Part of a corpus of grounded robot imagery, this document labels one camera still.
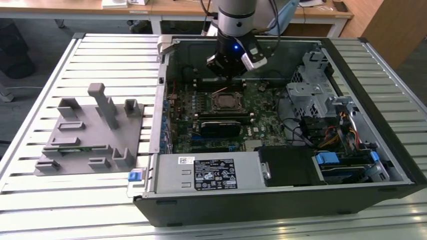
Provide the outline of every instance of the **barcode label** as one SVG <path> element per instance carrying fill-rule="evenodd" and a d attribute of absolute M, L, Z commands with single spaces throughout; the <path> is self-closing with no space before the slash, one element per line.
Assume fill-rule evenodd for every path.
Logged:
<path fill-rule="evenodd" d="M 178 157 L 178 164 L 194 164 L 195 157 L 194 156 L 179 156 Z"/>

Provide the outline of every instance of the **motherboard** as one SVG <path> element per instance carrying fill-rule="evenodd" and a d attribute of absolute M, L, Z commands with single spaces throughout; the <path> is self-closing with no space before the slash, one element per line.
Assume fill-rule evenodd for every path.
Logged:
<path fill-rule="evenodd" d="M 266 80 L 177 85 L 169 95 L 173 152 L 245 152 L 286 145 L 275 109 L 282 90 Z"/>

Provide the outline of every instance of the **desk leg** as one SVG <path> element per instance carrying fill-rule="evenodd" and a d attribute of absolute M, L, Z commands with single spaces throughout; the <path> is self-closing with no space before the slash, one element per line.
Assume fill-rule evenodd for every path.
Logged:
<path fill-rule="evenodd" d="M 150 16 L 153 34 L 161 35 L 162 34 L 162 16 Z"/>
<path fill-rule="evenodd" d="M 14 100 L 14 95 L 12 93 L 8 91 L 8 89 L 3 86 L 3 84 L 0 83 L 0 100 L 3 100 L 3 102 L 10 103 Z"/>
<path fill-rule="evenodd" d="M 342 34 L 342 31 L 345 29 L 346 23 L 347 23 L 347 18 L 337 18 L 335 23 L 331 27 L 331 30 L 327 33 L 329 38 L 338 38 Z"/>
<path fill-rule="evenodd" d="M 66 25 L 64 25 L 64 19 L 55 19 L 55 23 L 56 23 L 56 25 L 58 25 L 58 27 L 59 27 L 60 29 L 63 29 L 63 28 L 66 27 Z"/>

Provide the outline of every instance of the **metal bracket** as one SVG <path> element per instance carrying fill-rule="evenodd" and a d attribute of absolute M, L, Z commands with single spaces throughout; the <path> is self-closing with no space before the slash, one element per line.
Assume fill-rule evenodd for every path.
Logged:
<path fill-rule="evenodd" d="M 159 54 L 167 54 L 174 50 L 171 47 L 173 43 L 173 36 L 171 35 L 162 35 L 158 39 L 158 52 Z"/>

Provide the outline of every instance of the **black plastic bracket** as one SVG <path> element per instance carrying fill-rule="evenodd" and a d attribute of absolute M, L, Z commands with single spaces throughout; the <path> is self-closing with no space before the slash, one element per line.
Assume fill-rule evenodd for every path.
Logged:
<path fill-rule="evenodd" d="M 72 39 L 83 39 L 86 37 L 86 32 L 75 32 L 72 35 Z"/>
<path fill-rule="evenodd" d="M 370 43 L 369 39 L 366 37 L 363 37 L 363 36 L 358 37 L 358 39 L 359 39 L 361 43 L 363 43 L 363 44 L 369 44 Z"/>

